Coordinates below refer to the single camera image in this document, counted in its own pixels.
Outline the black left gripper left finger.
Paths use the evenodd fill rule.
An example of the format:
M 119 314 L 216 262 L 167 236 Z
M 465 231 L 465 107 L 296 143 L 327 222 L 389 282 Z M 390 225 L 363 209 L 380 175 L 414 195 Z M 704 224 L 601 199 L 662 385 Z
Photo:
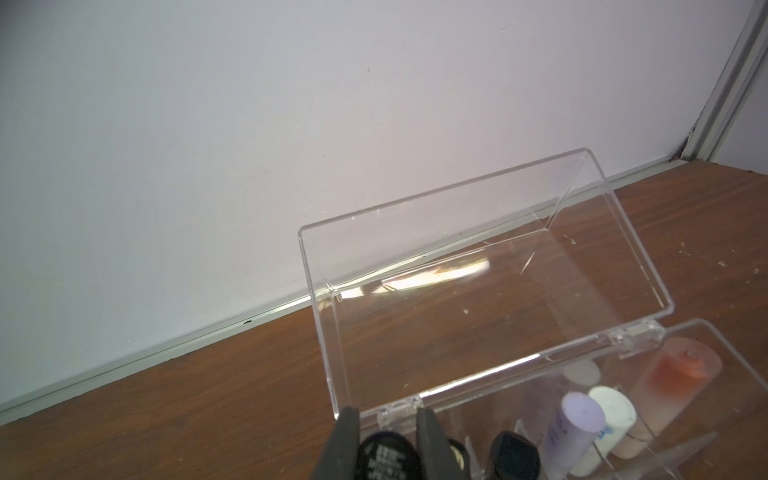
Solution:
M 311 480 L 352 480 L 355 478 L 360 445 L 360 411 L 344 407 L 337 418 Z

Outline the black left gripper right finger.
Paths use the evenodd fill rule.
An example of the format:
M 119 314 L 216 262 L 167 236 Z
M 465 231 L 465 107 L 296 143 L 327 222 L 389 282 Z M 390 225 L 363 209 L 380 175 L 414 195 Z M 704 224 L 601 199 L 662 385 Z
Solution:
M 429 480 L 464 480 L 449 446 L 449 437 L 445 434 L 437 415 L 431 409 L 419 407 L 416 425 L 416 445 L 422 477 Z

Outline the black gold lipstick tube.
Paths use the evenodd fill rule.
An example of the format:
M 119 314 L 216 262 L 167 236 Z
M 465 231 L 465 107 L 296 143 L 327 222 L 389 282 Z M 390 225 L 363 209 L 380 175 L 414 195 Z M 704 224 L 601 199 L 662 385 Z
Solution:
M 380 431 L 357 450 L 354 478 L 358 480 L 420 480 L 421 460 L 416 448 L 399 433 Z

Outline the black short lipstick tube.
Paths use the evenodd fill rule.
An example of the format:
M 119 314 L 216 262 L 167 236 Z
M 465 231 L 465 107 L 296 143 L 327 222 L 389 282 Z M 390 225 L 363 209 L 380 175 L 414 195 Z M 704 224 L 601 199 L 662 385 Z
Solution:
M 541 461 L 536 446 L 525 437 L 502 431 L 493 440 L 485 478 L 489 480 L 537 480 Z

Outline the lavender lipstick tube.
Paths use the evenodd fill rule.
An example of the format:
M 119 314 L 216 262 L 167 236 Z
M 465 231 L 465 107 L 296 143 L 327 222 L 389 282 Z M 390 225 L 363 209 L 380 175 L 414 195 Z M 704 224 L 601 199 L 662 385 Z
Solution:
M 582 392 L 563 396 L 539 447 L 547 479 L 565 479 L 606 426 L 596 400 Z

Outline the white lipstick tube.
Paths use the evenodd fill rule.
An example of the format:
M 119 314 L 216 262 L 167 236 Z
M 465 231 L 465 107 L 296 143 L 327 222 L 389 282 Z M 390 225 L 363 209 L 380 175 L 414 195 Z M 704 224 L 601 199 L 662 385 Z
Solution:
M 588 396 L 602 408 L 606 425 L 584 456 L 570 470 L 571 475 L 580 478 L 594 473 L 637 421 L 634 405 L 621 391 L 599 385 L 593 387 Z

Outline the pink translucent lipstick tube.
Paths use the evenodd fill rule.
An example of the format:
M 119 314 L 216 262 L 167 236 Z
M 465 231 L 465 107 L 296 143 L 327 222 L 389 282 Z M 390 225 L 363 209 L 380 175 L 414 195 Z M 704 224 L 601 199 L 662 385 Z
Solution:
M 722 372 L 721 357 L 704 343 L 667 340 L 629 391 L 638 419 L 611 454 L 638 456 Z

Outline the long black Lemcoco lipstick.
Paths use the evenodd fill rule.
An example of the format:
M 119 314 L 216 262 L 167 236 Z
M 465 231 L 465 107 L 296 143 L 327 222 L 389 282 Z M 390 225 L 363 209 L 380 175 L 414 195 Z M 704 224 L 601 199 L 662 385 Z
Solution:
M 465 480 L 471 479 L 471 465 L 469 453 L 464 444 L 456 439 L 449 438 L 449 446 L 455 456 L 456 462 L 462 472 L 462 478 Z

